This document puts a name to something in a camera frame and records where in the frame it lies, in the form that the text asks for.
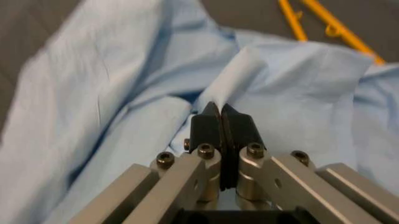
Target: bolt head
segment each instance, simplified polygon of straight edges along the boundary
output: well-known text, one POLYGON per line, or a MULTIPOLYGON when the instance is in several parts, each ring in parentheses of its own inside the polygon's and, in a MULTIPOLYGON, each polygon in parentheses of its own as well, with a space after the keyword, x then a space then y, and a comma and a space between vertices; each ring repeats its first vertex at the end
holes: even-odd
POLYGON ((256 142, 252 142, 249 143, 247 145, 247 155, 249 155, 250 157, 254 158, 254 159, 260 159, 264 157, 264 146, 256 143, 256 142))
POLYGON ((184 139, 184 150, 190 150, 190 139, 184 139))
POLYGON ((170 152, 161 152, 157 156, 157 165, 162 169, 169 169, 175 163, 175 156, 170 152))
POLYGON ((208 143, 203 143, 198 146, 198 156, 202 159, 209 160, 215 155, 215 147, 208 143))
POLYGON ((309 166, 310 158, 309 156, 302 151, 295 150, 291 152, 291 155, 295 157, 299 162, 301 162, 305 166, 309 166))

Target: dark gray background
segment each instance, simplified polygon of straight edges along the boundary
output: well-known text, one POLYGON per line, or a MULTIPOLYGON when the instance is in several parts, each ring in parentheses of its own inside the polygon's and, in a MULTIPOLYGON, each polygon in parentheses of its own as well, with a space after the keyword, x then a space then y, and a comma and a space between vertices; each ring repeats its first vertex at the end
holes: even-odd
MULTIPOLYGON (((216 22, 294 38, 278 0, 202 0, 216 22)), ((388 62, 399 61, 399 0, 319 0, 388 62)), ((79 0, 0 0, 0 130, 23 63, 62 24, 79 0)), ((324 35, 325 25, 299 0, 310 40, 342 44, 324 35)))

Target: light blue cloth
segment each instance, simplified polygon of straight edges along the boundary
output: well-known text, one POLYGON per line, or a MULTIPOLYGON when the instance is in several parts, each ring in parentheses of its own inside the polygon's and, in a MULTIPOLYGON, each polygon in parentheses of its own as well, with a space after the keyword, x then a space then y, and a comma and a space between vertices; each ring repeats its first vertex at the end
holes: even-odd
POLYGON ((86 0, 21 71, 0 223, 67 222, 131 164, 182 153, 209 101, 250 114, 273 155, 344 162, 399 194, 398 65, 223 30, 196 1, 86 0))

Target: yellow plastic object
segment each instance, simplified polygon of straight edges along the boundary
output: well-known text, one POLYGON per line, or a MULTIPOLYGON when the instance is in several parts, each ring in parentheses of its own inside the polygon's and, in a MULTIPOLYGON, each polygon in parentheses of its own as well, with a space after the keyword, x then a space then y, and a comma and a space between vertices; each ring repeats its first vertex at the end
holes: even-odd
POLYGON ((375 63, 384 64, 385 61, 377 55, 369 46, 363 43, 359 37, 346 28, 339 20, 337 20, 326 8, 324 8, 317 0, 301 0, 309 7, 321 20, 327 24, 326 34, 331 37, 340 36, 351 47, 372 55, 375 63))
POLYGON ((299 19, 302 17, 302 12, 295 13, 288 0, 278 0, 278 2, 285 18, 291 26, 291 29, 294 31, 296 38, 299 41, 307 41, 307 36, 299 23, 299 19))

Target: silver metal bar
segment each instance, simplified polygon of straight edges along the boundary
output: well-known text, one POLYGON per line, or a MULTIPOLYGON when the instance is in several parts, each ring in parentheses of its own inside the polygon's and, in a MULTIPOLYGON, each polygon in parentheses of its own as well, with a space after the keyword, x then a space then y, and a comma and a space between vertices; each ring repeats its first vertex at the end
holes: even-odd
POLYGON ((183 154, 123 223, 170 223, 181 208, 194 208, 207 182, 204 161, 183 154))
POLYGON ((399 198, 345 164, 330 164, 316 174, 379 221, 399 223, 399 198))
POLYGON ((147 167, 133 164, 69 223, 121 223, 157 181, 157 173, 147 167))
POLYGON ((305 208, 321 223, 379 223, 291 155, 254 159, 240 151, 240 171, 284 210, 305 208))

